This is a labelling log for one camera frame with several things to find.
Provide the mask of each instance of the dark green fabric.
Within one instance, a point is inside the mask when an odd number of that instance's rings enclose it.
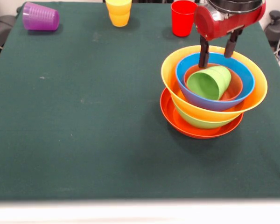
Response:
[[[169,4],[133,4],[124,28],[105,4],[43,4],[59,29],[28,32],[20,16],[0,56],[0,200],[280,197],[280,69],[259,24],[236,51],[265,73],[265,101],[195,140],[159,106],[163,60],[199,44],[172,34]]]

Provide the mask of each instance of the stacked bowls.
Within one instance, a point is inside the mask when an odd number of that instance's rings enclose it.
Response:
[[[224,48],[210,46],[209,62],[236,73],[242,90],[234,98],[210,100],[187,88],[185,75],[199,61],[200,46],[190,46],[170,54],[161,67],[166,86],[161,96],[165,118],[183,134],[200,139],[214,138],[236,128],[243,113],[258,106],[267,93],[267,81],[261,69],[247,57],[234,52],[224,57]]]

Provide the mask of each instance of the orange plate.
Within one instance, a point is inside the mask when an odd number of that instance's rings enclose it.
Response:
[[[244,113],[242,113],[232,122],[222,127],[201,129],[188,124],[184,119],[182,119],[174,107],[170,92],[167,88],[164,89],[161,95],[160,104],[163,115],[167,121],[179,132],[195,139],[212,139],[225,135],[231,132],[239,125],[239,123],[241,123],[244,115]]]

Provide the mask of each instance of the purple cup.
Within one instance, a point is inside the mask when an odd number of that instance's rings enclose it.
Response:
[[[55,9],[27,2],[23,9],[23,24],[27,30],[57,30],[59,13]]]

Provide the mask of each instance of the red cup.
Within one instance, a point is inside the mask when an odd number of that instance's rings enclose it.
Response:
[[[185,37],[191,33],[196,7],[196,3],[188,0],[179,0],[171,4],[172,32],[174,35]]]

